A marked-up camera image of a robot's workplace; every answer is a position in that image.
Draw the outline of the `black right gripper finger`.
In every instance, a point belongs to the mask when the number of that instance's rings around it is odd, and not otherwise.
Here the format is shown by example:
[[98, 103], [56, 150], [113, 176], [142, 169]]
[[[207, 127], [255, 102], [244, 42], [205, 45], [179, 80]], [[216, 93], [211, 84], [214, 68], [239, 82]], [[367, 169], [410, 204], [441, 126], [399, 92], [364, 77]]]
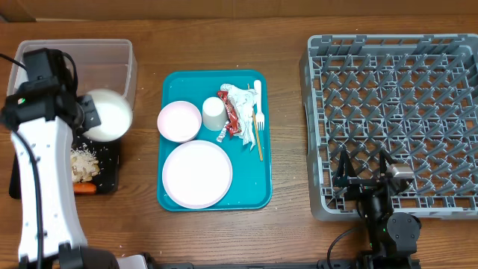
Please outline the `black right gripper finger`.
[[353, 165], [347, 151], [343, 149], [335, 178], [337, 180], [347, 180], [349, 177], [353, 177]]
[[391, 166], [397, 162], [390, 156], [390, 154], [381, 149], [379, 151], [379, 174], [380, 176], [391, 175]]

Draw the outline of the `white bowl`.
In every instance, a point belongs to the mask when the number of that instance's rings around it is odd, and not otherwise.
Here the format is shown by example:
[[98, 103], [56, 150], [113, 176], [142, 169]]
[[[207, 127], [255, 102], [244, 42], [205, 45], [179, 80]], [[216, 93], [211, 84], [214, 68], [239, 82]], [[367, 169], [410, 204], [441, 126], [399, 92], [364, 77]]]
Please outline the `white bowl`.
[[121, 138], [130, 128], [133, 112], [129, 102], [119, 93], [96, 89], [87, 93], [93, 100], [97, 116], [85, 117], [84, 122], [99, 120], [100, 124], [88, 129], [84, 136], [93, 141], [110, 142]]

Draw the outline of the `orange carrot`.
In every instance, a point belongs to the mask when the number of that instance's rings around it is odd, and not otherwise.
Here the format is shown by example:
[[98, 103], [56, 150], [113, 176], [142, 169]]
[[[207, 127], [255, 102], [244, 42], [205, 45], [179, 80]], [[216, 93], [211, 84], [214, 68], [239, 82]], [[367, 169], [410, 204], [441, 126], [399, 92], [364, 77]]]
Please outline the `orange carrot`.
[[75, 194], [95, 194], [96, 186], [90, 182], [74, 183], [73, 190]]

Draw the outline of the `red snack wrapper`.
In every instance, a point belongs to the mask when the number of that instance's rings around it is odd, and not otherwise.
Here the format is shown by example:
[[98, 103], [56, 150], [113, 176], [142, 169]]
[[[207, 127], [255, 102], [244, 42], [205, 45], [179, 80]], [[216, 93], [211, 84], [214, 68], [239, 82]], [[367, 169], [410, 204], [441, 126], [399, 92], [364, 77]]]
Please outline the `red snack wrapper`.
[[235, 107], [232, 104], [232, 102], [228, 99], [228, 92], [220, 90], [217, 92], [217, 96], [223, 102], [226, 109], [226, 115], [227, 115], [226, 123], [223, 129], [221, 130], [219, 136], [217, 137], [217, 142], [221, 143], [223, 139], [225, 138], [226, 133], [229, 133], [229, 136], [233, 137], [235, 135], [240, 134], [241, 128], [239, 123], [239, 117], [235, 110]]

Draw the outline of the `pink small bowl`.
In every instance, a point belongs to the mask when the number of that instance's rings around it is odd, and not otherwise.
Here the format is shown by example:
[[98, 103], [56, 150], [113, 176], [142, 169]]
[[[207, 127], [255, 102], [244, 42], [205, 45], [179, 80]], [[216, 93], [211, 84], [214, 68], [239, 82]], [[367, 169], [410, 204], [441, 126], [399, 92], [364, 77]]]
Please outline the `pink small bowl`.
[[193, 140], [202, 125], [199, 109], [186, 101], [175, 101], [161, 109], [157, 127], [160, 135], [176, 143]]

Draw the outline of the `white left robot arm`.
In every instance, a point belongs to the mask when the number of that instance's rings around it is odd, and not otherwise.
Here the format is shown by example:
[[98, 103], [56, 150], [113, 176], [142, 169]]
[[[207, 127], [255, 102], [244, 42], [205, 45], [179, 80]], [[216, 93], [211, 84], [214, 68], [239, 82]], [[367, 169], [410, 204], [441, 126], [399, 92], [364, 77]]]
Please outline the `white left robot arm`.
[[132, 123], [129, 103], [112, 90], [78, 96], [70, 55], [37, 49], [22, 56], [27, 81], [7, 96], [1, 123], [11, 132], [22, 201], [20, 268], [154, 268], [147, 253], [117, 258], [89, 247], [75, 205], [70, 153], [74, 138], [111, 142]]

